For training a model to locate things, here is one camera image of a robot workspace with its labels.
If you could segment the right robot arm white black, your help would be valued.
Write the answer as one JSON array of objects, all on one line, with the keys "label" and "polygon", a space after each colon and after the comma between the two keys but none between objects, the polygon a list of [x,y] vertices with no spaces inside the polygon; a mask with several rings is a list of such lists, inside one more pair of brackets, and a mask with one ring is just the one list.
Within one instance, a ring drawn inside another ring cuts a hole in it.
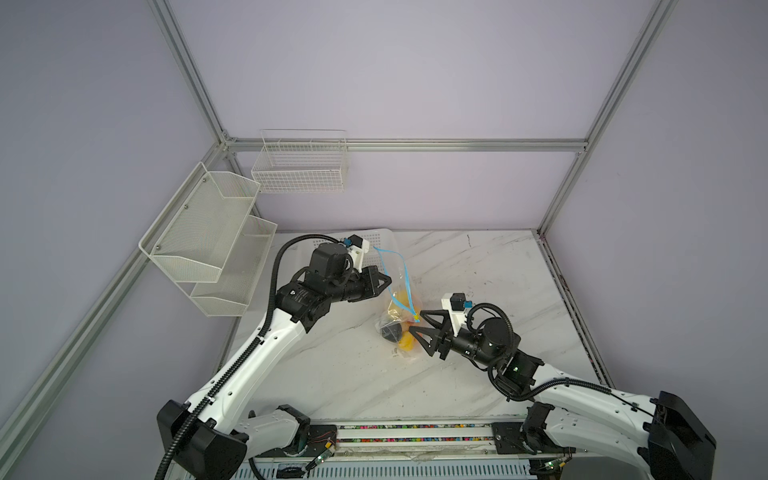
[{"label": "right robot arm white black", "polygon": [[571,376],[523,352],[510,317],[492,303],[454,294],[418,317],[409,332],[429,356],[457,353],[506,401],[526,404],[524,451],[585,450],[653,479],[712,478],[717,442],[681,397],[633,394]]}]

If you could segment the black round food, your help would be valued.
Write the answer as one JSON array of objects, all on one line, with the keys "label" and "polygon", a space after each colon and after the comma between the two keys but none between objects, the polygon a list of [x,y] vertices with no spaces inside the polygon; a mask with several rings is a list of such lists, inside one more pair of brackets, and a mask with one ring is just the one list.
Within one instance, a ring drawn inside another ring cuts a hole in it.
[{"label": "black round food", "polygon": [[399,322],[394,322],[394,323],[385,325],[381,329],[381,335],[387,341],[390,341],[392,343],[399,343],[403,336],[402,324]]}]

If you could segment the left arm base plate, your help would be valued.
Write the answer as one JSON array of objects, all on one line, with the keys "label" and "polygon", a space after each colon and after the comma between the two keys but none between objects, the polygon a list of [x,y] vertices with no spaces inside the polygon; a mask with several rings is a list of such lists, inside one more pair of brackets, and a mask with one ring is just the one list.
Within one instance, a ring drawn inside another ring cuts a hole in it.
[{"label": "left arm base plate", "polygon": [[338,427],[332,424],[310,425],[287,447],[274,448],[257,455],[257,458],[317,457],[327,449],[327,444],[335,444]]}]

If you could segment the clear zip top bag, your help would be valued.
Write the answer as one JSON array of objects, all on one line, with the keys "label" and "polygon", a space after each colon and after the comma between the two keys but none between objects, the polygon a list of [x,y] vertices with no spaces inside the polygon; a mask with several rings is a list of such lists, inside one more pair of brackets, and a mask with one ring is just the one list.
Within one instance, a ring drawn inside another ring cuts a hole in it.
[{"label": "clear zip top bag", "polygon": [[410,330],[424,324],[419,314],[421,299],[411,280],[404,256],[394,250],[379,247],[374,247],[374,251],[381,263],[382,272],[392,280],[385,291],[388,300],[384,313],[375,323],[376,331],[393,347],[395,356],[415,359],[421,347]]}]

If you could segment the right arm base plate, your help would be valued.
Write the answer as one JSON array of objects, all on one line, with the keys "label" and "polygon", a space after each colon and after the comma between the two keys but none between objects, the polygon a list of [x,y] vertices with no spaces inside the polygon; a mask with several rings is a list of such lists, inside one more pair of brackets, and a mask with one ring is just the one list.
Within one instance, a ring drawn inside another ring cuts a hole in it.
[{"label": "right arm base plate", "polygon": [[572,447],[556,444],[543,427],[526,426],[524,422],[491,424],[496,452],[499,455],[573,454]]}]

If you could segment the yellow lemon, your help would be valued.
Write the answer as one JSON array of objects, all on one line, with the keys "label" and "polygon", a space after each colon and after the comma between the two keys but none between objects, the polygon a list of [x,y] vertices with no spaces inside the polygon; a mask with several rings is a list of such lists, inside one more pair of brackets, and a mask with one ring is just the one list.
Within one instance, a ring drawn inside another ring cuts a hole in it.
[{"label": "yellow lemon", "polygon": [[394,321],[406,321],[411,317],[410,311],[407,308],[403,308],[395,299],[390,301],[387,315]]}]

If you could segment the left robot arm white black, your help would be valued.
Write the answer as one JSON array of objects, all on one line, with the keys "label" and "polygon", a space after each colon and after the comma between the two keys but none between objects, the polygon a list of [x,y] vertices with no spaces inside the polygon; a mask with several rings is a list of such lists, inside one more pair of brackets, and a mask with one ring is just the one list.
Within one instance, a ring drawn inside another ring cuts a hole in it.
[{"label": "left robot arm white black", "polygon": [[155,473],[178,464],[197,479],[230,479],[247,459],[279,449],[303,453],[310,419],[289,405],[249,416],[248,404],[280,359],[330,311],[335,302],[378,297],[391,284],[374,265],[363,264],[371,245],[358,235],[338,240],[318,235],[308,266],[284,285],[274,261],[268,304],[256,330],[214,376],[188,400],[168,401],[157,422],[164,455]]}]

